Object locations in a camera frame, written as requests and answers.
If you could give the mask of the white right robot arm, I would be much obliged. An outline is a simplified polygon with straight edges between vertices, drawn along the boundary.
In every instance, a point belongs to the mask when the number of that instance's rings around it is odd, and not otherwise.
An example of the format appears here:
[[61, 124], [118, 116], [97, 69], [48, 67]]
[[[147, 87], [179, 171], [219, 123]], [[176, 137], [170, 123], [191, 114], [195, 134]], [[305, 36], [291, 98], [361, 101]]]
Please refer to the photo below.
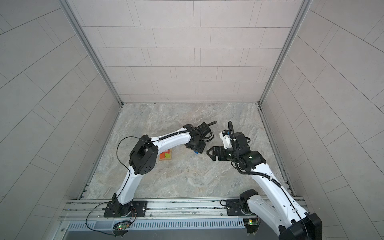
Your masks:
[[240, 195], [242, 211], [260, 217], [280, 240], [321, 240], [323, 223], [320, 217], [309, 214], [275, 178], [265, 158], [258, 151], [251, 151], [250, 139], [241, 132], [220, 133], [222, 147], [207, 151], [213, 161], [230, 161], [242, 175], [250, 176], [270, 200], [267, 204], [255, 190]]

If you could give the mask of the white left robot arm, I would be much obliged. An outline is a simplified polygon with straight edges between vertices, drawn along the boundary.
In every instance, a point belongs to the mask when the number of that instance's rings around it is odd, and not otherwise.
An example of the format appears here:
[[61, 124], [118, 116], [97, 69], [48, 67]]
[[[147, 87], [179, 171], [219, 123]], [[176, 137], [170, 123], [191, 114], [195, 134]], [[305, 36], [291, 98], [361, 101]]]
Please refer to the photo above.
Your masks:
[[130, 152], [129, 165], [125, 166], [128, 170], [127, 175], [112, 200], [108, 202], [104, 217], [125, 217], [133, 213], [136, 189], [143, 176], [153, 170], [158, 156], [179, 145], [184, 145], [196, 153], [203, 153], [206, 143], [214, 138], [210, 126], [216, 123], [216, 121], [209, 124], [203, 122], [197, 127], [188, 124], [164, 136], [151, 138], [143, 135], [138, 138], [137, 144]]

